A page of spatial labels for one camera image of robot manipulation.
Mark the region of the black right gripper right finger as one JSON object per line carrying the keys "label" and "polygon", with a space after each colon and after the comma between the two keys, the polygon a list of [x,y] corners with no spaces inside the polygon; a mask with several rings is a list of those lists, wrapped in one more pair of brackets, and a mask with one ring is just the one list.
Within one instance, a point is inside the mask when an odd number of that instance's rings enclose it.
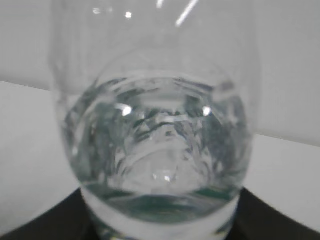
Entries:
{"label": "black right gripper right finger", "polygon": [[320,234],[286,217],[246,188],[241,191],[232,240],[318,240]]}

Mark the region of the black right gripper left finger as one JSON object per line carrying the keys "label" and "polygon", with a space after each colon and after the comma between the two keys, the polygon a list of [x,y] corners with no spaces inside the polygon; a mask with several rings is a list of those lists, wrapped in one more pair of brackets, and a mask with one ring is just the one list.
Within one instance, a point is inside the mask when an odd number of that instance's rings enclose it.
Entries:
{"label": "black right gripper left finger", "polygon": [[80,190],[2,240],[98,240]]}

